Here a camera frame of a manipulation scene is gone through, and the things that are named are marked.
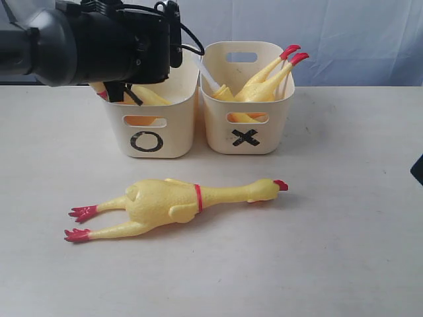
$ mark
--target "white plastic bin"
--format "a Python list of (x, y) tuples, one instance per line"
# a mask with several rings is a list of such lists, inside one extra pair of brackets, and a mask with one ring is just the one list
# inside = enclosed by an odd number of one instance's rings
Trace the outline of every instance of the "white plastic bin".
[[(220, 84), (226, 84), (236, 95), (245, 83), (258, 71), (275, 60), (283, 49), (268, 42), (218, 42), (206, 48), (203, 64), (212, 77)], [(230, 53), (255, 53), (254, 62), (228, 61)], [(271, 72), (278, 72), (282, 63)], [(274, 102), (224, 102), (212, 98), (213, 91), (201, 76), (201, 91), (204, 96), (204, 115), (206, 119), (209, 146), (223, 154), (259, 155), (274, 151), (282, 139), (289, 102), (295, 91), (290, 73), (275, 91)], [(264, 123), (234, 123), (228, 120), (232, 112), (268, 114)]]
[[(130, 157), (171, 159), (186, 154), (194, 138), (194, 114), (198, 68), (190, 51), (183, 51), (184, 61), (171, 69), (164, 83), (144, 85), (171, 101), (169, 106), (132, 106), (104, 101), (121, 151)], [(160, 117), (151, 125), (130, 125), (137, 117)]]

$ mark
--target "o symbol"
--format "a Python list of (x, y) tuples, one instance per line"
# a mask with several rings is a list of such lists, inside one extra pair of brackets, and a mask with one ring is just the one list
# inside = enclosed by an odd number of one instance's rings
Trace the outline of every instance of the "o symbol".
[[(137, 140), (139, 137), (141, 137), (142, 135), (145, 134), (150, 134), (150, 135), (154, 135), (157, 139), (157, 146), (153, 147), (151, 149), (144, 149), (143, 147), (139, 147), (137, 146)], [(154, 132), (150, 132), (150, 131), (140, 131), (136, 134), (134, 134), (131, 138), (131, 146), (135, 149), (135, 150), (139, 150), (141, 152), (157, 152), (158, 150), (160, 150), (163, 147), (163, 139), (161, 138), (160, 135), (158, 135), (157, 133)]]

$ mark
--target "white backdrop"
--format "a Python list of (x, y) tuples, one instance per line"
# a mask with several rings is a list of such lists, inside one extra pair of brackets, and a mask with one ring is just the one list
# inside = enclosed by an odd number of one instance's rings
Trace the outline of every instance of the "white backdrop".
[[(9, 2), (19, 6), (21, 17), (36, 7), (54, 4), (53, 0)], [(124, 2), (153, 5), (156, 1)], [(301, 44), (311, 58), (294, 69), (297, 85), (422, 83), (423, 0), (178, 0), (178, 3), (183, 23), (205, 46), (222, 40), (263, 40), (283, 47)]]

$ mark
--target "table surface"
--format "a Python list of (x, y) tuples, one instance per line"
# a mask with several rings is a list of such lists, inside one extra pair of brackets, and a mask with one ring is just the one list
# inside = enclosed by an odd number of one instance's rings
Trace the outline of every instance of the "table surface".
[[(117, 148), (88, 87), (0, 87), (0, 316), (416, 317), (423, 311), (423, 89), (299, 87), (280, 147), (213, 152), (203, 121), (178, 159)], [(144, 178), (281, 178), (261, 204), (218, 205), (136, 238), (72, 244), (72, 207)]]

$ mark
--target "x symbol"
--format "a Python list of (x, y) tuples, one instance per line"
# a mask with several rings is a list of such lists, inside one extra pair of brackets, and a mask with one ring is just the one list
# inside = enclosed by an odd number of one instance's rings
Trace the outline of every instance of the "x symbol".
[(235, 134), (237, 137), (239, 137), (239, 139), (238, 140), (236, 140), (234, 143), (233, 143), (233, 146), (234, 147), (237, 147), (238, 145), (240, 145), (240, 144), (242, 144), (242, 143), (244, 143), (244, 142), (247, 142), (247, 143), (250, 143), (251, 145), (254, 145), (255, 147), (257, 146), (257, 145), (259, 145), (260, 144), (260, 142), (258, 142), (254, 137), (252, 137), (253, 135), (255, 135), (255, 134), (257, 134), (258, 132), (256, 131), (256, 130), (250, 130), (250, 131), (248, 131), (246, 134), (244, 134), (244, 133), (242, 133), (242, 132), (240, 132), (240, 131), (238, 131), (238, 130), (233, 130), (232, 131), (232, 134)]

